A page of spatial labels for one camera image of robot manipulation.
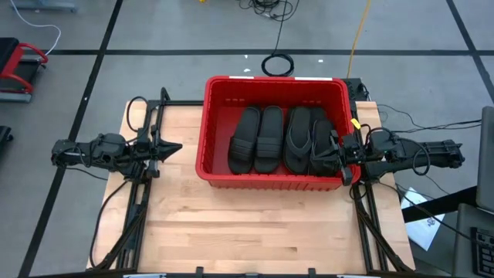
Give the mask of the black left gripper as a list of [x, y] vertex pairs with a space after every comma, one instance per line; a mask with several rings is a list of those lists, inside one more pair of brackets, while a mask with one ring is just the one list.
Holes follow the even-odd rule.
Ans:
[[164, 141], [159, 139], [160, 131], [156, 124], [151, 124], [150, 120], [145, 120], [144, 125], [137, 132], [137, 141], [151, 142], [151, 157], [147, 162], [146, 174], [149, 178], [158, 178], [160, 176], [160, 171], [157, 166], [157, 154], [158, 154], [158, 143], [159, 143], [159, 160], [164, 162], [171, 155], [181, 150], [183, 145], [179, 143]]

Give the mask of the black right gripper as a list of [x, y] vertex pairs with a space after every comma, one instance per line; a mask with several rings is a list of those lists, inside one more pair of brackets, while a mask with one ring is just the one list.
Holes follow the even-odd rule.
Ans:
[[340, 171], [342, 184], [352, 185], [354, 174], [350, 170], [350, 166], [364, 162], [364, 147], [362, 143], [360, 142], [361, 151], [358, 155], [347, 156], [343, 149], [343, 137], [340, 137], [336, 130], [330, 132], [330, 142], [332, 146], [313, 148], [313, 160], [315, 160], [313, 162], [313, 170], [315, 172]]

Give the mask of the black rubber-strap flip-flop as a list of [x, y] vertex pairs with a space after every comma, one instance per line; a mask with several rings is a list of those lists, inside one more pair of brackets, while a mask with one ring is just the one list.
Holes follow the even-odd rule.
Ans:
[[336, 172], [315, 172], [313, 170], [313, 148], [314, 147], [329, 147], [332, 146], [330, 142], [330, 132], [333, 130], [333, 124], [327, 120], [317, 120], [313, 125], [313, 146], [310, 155], [310, 174], [316, 176], [333, 177]]

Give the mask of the black woven-strap flip-flop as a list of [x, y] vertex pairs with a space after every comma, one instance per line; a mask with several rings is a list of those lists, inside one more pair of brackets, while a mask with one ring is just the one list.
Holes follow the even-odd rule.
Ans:
[[295, 107], [289, 115], [283, 160], [291, 173], [295, 175], [306, 175], [312, 148], [310, 109], [307, 107]]

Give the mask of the large black slide sandal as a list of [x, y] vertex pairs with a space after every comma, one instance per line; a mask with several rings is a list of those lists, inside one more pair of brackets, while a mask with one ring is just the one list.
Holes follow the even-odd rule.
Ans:
[[235, 175], [247, 174], [252, 168], [261, 119], [259, 107], [246, 107], [228, 146], [228, 167]]
[[273, 173], [279, 166], [283, 147], [283, 111], [280, 107], [266, 107], [255, 146], [254, 168], [258, 173]]

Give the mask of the red plastic ribbed bin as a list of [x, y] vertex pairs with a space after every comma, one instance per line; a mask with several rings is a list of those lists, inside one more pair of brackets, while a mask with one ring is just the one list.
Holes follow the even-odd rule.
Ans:
[[196, 172], [216, 188], [249, 188], [328, 192], [342, 185], [341, 177], [294, 175], [281, 164], [272, 174], [235, 175], [228, 167], [231, 136], [246, 107], [322, 107], [340, 136], [354, 132], [347, 85], [333, 81], [298, 81], [294, 77], [261, 77], [253, 80], [213, 76], [205, 87]]

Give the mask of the black power strip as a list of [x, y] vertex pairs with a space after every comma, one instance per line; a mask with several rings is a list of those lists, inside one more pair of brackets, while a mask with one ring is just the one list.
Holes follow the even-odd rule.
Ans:
[[361, 78], [343, 79], [347, 85], [348, 97], [352, 101], [368, 101], [367, 88], [362, 83]]

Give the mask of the white paper sheet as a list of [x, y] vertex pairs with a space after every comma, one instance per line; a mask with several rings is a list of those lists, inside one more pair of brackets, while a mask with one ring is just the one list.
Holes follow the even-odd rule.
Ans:
[[[424, 197], [413, 188], [409, 188], [401, 200], [401, 208], [409, 208], [412, 206], [411, 203], [419, 205], [422, 202], [429, 201], [430, 199], [430, 197]], [[426, 218], [405, 224], [408, 238], [420, 246], [424, 251], [428, 251], [430, 248], [440, 225], [441, 224], [434, 218]]]

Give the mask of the grey monitor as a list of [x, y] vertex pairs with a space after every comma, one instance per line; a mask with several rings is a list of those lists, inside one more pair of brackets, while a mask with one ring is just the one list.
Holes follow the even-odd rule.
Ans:
[[494, 213], [494, 107], [482, 108], [476, 203]]

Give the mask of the grey desk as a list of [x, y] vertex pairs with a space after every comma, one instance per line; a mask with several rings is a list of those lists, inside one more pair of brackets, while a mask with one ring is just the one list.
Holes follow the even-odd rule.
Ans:
[[464, 235], [458, 234], [455, 239], [452, 271], [455, 277], [483, 278], [472, 271], [472, 244], [475, 242], [470, 232], [472, 227], [494, 231], [494, 213], [466, 204], [459, 206], [456, 229]]

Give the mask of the red and black cart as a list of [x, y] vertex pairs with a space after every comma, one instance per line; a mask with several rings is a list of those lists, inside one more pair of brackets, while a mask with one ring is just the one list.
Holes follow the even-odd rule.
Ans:
[[0, 37], [0, 102], [29, 103], [38, 69], [48, 61], [34, 45]]

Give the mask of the black keyboard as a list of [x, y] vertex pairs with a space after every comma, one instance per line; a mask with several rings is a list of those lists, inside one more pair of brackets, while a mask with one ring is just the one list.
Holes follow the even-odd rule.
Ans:
[[494, 278], [494, 231], [472, 227], [472, 271], [483, 278]]

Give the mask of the grey metal stand base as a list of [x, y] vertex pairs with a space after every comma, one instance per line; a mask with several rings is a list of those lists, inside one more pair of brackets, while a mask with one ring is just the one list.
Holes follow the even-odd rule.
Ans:
[[33, 11], [77, 12], [78, 10], [78, 7], [70, 0], [12, 0], [11, 7]]

